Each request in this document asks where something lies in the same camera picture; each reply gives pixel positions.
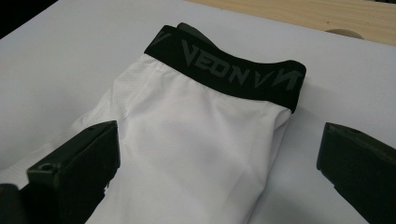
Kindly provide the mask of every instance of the table surface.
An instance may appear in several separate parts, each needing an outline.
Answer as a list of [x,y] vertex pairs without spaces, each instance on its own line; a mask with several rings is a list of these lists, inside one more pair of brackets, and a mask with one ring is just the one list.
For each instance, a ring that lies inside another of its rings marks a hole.
[[165,24],[182,21],[237,57],[307,68],[250,224],[366,223],[316,161],[325,122],[396,147],[396,47],[180,0],[62,0],[0,40],[0,182],[90,111]]
[[190,0],[321,31],[345,29],[396,46],[396,5],[364,0]]

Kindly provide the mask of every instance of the printed logo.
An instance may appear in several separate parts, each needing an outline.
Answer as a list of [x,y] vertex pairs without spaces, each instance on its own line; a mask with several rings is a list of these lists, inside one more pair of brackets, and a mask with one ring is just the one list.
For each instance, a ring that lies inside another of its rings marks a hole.
[[[240,86],[244,85],[245,80],[251,74],[250,69],[243,69],[235,64],[230,64],[193,44],[189,46],[189,43],[185,39],[181,40],[181,46],[188,67],[195,66],[202,70],[207,70],[216,77],[227,78],[228,75],[227,80],[230,83],[237,79]],[[262,84],[272,80],[271,87],[288,81],[289,83],[286,87],[286,91],[294,90],[298,78],[302,77],[303,74],[295,70],[287,73],[284,73],[284,71],[285,69],[281,68],[278,71],[272,71],[264,76],[254,71],[254,88],[257,89]]]

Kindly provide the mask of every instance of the logo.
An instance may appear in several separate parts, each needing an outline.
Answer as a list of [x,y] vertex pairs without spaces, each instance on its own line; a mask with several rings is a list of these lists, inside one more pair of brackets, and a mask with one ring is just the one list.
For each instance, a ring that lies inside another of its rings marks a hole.
[[[152,47],[170,36],[172,36],[172,34],[161,31],[151,42],[150,46]],[[189,44],[185,39],[181,39],[181,47],[184,60],[188,67],[197,67],[208,71],[215,77],[224,78],[230,83],[236,81],[240,86],[244,87],[251,85],[251,88],[257,89],[264,84],[275,87],[287,83],[285,91],[292,91],[296,87],[297,80],[304,76],[301,72],[296,70],[285,72],[285,68],[280,68],[267,74],[261,74],[258,71],[252,71],[250,68],[227,62],[204,49],[200,49],[194,44]],[[251,78],[254,81],[246,82],[247,78],[250,76],[254,76]]]

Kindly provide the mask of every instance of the white compression shorts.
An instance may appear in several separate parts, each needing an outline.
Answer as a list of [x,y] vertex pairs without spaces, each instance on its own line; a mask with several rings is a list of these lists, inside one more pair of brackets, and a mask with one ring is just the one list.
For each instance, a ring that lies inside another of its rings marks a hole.
[[91,224],[242,224],[294,111],[305,67],[253,63],[164,26],[137,62],[63,136],[0,173],[25,171],[93,124],[119,124],[120,169]]

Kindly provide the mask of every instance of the elastic waistband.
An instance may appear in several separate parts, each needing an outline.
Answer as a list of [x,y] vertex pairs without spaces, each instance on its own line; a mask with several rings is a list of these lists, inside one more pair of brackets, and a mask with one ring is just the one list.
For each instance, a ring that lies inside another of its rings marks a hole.
[[234,97],[270,101],[294,112],[305,66],[295,61],[254,63],[165,25],[145,53],[207,87]]

